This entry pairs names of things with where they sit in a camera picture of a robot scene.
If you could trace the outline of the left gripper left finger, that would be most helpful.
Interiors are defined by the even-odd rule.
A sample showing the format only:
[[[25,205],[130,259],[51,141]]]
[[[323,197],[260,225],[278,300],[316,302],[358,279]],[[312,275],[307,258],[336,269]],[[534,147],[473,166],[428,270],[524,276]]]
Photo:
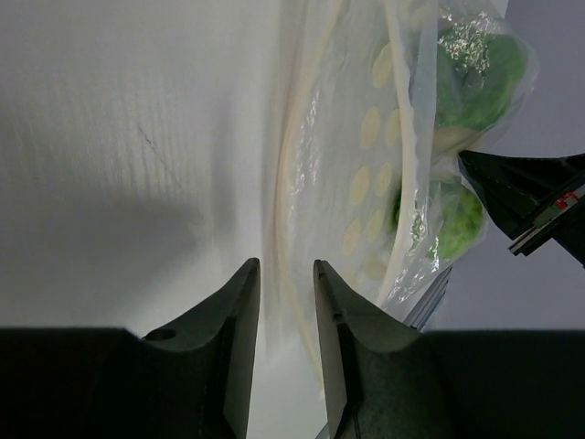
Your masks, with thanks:
[[[260,279],[251,258],[144,337],[120,327],[4,328],[1,435],[245,437]]]

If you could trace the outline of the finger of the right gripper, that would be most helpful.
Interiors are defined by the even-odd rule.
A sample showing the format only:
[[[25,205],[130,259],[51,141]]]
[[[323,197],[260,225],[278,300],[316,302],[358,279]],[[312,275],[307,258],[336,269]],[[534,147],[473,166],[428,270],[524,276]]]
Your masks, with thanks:
[[[460,169],[513,254],[550,240],[584,253],[584,155],[509,157],[463,151]]]

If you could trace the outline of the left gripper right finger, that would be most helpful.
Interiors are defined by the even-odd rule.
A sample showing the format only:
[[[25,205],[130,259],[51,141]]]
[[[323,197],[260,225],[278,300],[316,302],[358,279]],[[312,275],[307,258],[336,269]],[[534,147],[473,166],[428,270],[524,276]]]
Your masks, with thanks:
[[[314,296],[332,437],[584,435],[582,332],[419,332],[320,260]]]

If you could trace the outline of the clear zip top bag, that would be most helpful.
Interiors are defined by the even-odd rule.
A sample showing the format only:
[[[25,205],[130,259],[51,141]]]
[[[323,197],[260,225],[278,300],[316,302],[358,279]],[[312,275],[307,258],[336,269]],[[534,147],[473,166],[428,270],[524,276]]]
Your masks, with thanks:
[[[326,260],[357,292],[404,319],[420,290],[453,264],[410,252],[417,209],[434,179],[460,178],[457,154],[435,155],[437,47],[451,27],[516,37],[526,72],[507,112],[471,148],[495,144],[537,76],[532,48],[492,1],[307,3],[302,66],[287,110],[275,176],[268,283],[297,337],[322,367],[313,264]]]

